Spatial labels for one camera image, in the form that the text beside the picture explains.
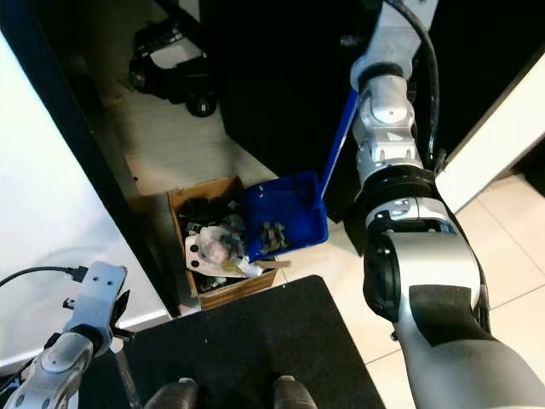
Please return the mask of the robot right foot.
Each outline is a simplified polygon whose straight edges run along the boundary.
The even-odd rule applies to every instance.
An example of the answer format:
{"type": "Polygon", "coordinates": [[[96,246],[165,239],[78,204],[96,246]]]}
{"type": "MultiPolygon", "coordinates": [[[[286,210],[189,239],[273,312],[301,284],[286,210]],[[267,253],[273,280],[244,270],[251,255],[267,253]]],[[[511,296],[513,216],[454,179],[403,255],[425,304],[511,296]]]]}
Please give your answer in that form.
{"type": "Polygon", "coordinates": [[[272,409],[317,409],[303,382],[283,375],[272,382],[272,409]]]}

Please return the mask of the white board with black edge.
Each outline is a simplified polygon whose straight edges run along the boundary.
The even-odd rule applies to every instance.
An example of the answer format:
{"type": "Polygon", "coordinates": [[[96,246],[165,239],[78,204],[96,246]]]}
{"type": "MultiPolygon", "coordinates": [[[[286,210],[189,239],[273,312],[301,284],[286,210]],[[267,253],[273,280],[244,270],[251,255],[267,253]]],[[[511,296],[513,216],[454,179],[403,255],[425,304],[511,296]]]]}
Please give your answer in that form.
{"type": "Polygon", "coordinates": [[[83,49],[92,0],[0,0],[1,366],[35,357],[69,319],[77,285],[59,268],[128,270],[120,325],[140,331],[178,314],[143,202],[83,49]]]}

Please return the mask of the grey broom stick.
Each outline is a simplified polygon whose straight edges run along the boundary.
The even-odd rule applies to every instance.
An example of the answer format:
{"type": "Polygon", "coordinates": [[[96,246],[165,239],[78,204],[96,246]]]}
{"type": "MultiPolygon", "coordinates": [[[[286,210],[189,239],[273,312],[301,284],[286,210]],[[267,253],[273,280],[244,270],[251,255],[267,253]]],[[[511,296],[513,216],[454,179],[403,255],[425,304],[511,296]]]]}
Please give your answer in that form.
{"type": "Polygon", "coordinates": [[[129,409],[141,409],[141,399],[139,393],[137,393],[131,373],[131,366],[129,366],[128,357],[126,357],[125,351],[123,349],[114,351],[114,359],[116,359],[119,376],[122,381],[122,387],[129,409]]]}

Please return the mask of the brown cardboard box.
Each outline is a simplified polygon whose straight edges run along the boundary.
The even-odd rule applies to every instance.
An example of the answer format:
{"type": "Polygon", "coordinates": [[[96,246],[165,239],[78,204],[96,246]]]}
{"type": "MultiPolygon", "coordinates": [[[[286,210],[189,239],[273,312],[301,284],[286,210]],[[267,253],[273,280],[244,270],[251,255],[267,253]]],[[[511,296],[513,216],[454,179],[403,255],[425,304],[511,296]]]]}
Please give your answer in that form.
{"type": "Polygon", "coordinates": [[[187,267],[186,244],[187,235],[194,234],[207,226],[222,226],[241,235],[245,241],[245,225],[242,218],[243,184],[237,176],[221,178],[196,186],[175,188],[168,191],[171,215],[174,216],[175,234],[180,241],[183,268],[186,282],[192,296],[202,310],[222,307],[230,302],[256,295],[275,285],[284,262],[273,258],[271,261],[258,261],[253,264],[264,269],[264,274],[256,278],[211,277],[194,272],[187,267]]]}

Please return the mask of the black wheeled machine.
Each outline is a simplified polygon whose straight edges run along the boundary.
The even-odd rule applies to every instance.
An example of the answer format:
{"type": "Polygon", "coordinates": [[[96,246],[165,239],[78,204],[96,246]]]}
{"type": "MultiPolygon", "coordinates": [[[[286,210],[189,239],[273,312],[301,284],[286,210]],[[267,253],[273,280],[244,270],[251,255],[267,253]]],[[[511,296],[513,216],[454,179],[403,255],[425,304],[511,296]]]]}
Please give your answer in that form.
{"type": "Polygon", "coordinates": [[[217,109],[209,59],[175,20],[153,23],[134,34],[129,85],[186,106],[194,117],[207,118],[217,109]]]}

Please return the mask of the grey trash piece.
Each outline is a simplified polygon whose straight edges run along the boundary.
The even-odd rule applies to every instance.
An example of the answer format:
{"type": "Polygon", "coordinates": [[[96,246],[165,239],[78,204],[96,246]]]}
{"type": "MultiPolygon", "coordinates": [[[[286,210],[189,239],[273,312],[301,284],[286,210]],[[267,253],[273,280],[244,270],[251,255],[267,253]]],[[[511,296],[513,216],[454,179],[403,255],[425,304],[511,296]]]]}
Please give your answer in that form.
{"type": "Polygon", "coordinates": [[[260,237],[262,256],[270,256],[270,254],[281,251],[289,245],[287,227],[280,222],[263,222],[258,237],[260,237]]]}

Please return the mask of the white crumpled paper trash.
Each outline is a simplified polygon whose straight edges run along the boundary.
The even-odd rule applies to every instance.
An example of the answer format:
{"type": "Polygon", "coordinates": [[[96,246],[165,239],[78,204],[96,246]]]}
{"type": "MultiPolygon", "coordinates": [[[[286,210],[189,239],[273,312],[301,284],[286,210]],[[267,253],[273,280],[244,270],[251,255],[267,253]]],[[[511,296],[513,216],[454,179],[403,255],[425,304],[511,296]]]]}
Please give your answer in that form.
{"type": "Polygon", "coordinates": [[[187,235],[186,264],[202,275],[225,278],[256,278],[264,269],[253,264],[241,235],[222,226],[207,226],[187,235]]]}

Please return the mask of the white cabinet panel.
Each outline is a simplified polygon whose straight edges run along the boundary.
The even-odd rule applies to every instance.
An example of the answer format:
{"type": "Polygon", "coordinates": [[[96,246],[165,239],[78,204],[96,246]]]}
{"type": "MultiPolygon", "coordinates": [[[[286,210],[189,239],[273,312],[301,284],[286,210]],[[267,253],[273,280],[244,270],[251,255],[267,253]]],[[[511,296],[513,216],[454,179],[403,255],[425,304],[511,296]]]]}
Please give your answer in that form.
{"type": "Polygon", "coordinates": [[[545,136],[545,47],[516,78],[437,176],[447,206],[459,211],[545,136]]]}

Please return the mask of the blue long-handled dustpan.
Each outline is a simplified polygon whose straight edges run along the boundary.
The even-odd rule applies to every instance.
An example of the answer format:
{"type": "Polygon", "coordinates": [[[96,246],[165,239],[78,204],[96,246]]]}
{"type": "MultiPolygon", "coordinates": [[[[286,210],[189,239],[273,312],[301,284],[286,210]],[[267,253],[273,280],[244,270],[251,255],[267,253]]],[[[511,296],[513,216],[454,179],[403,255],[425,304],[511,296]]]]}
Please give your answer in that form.
{"type": "Polygon", "coordinates": [[[303,172],[264,181],[247,187],[242,193],[242,218],[245,248],[251,262],[272,260],[276,256],[324,243],[330,237],[324,195],[350,134],[354,114],[359,109],[359,92],[349,90],[330,153],[319,174],[303,172]],[[263,222],[285,225],[287,248],[262,256],[260,232],[263,222]]]}

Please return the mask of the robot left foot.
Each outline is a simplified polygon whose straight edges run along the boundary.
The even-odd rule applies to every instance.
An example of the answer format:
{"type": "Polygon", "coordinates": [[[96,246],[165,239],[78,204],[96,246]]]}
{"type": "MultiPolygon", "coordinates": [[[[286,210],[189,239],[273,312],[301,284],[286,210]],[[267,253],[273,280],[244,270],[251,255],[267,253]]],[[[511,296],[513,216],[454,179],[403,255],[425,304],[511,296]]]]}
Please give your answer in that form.
{"type": "Polygon", "coordinates": [[[141,409],[196,409],[198,401],[198,383],[193,378],[181,377],[159,387],[141,409]]]}

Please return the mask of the black cabinet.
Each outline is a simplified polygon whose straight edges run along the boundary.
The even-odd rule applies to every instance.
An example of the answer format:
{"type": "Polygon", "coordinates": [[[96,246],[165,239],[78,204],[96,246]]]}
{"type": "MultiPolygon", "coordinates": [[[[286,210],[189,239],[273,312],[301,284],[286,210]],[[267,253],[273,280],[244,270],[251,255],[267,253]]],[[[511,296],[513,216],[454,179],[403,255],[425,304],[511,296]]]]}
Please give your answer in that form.
{"type": "MultiPolygon", "coordinates": [[[[401,0],[209,0],[203,20],[223,125],[273,179],[324,168],[352,87],[351,67],[384,3],[422,41],[404,79],[417,151],[436,187],[468,133],[545,47],[545,0],[439,0],[428,30],[401,0]]],[[[324,206],[328,221],[343,222],[362,249],[357,116],[324,206]]]]}

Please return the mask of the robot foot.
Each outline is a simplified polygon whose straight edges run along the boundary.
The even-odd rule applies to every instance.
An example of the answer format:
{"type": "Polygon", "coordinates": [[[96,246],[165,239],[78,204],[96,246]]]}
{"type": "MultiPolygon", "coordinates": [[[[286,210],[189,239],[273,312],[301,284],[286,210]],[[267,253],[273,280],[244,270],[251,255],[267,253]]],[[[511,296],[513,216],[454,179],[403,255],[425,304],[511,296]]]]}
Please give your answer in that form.
{"type": "Polygon", "coordinates": [[[198,401],[198,383],[193,378],[181,377],[159,387],[141,409],[196,409],[198,401]]]}
{"type": "Polygon", "coordinates": [[[272,409],[317,409],[303,382],[283,375],[272,382],[272,409]]]}

